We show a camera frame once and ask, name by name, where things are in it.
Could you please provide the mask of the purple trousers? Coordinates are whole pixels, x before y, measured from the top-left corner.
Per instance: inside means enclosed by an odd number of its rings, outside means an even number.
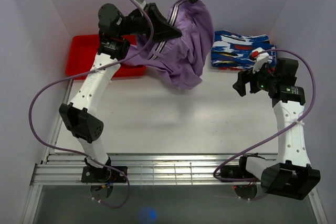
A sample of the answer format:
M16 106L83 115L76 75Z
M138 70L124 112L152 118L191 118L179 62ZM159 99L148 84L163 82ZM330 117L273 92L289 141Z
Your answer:
M206 56L214 43L211 14L202 0L177 0L169 10L167 21L179 29L181 37L145 47L144 35L136 36L125 64L144 65L180 90L190 90L202 82Z

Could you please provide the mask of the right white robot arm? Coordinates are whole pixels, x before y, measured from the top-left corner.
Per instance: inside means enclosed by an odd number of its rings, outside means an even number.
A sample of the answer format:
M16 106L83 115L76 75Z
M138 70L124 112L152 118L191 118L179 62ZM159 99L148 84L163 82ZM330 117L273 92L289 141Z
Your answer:
M269 165L258 154L245 154L239 159L238 177L256 178L267 194L303 200L321 179L320 171L311 167L305 145L302 116L305 93L295 85L299 62L279 58L274 68L263 63L257 70L250 68L238 73L233 88L240 96L266 91L272 100L277 121L278 154L275 164Z

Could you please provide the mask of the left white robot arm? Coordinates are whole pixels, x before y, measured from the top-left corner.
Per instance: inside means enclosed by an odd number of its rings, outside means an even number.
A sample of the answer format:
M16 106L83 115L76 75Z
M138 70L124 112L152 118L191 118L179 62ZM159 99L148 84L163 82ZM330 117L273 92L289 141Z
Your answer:
M99 41L93 73L87 75L78 93L59 113L65 124L87 155L89 173L100 182L111 177L111 160L104 151L100 136L103 122L96 118L99 100L113 75L119 70L119 60L126 58L130 42L124 35L146 35L150 42L162 42L181 37L179 29L171 25L155 3L146 4L124 16L117 7L107 3L98 11Z

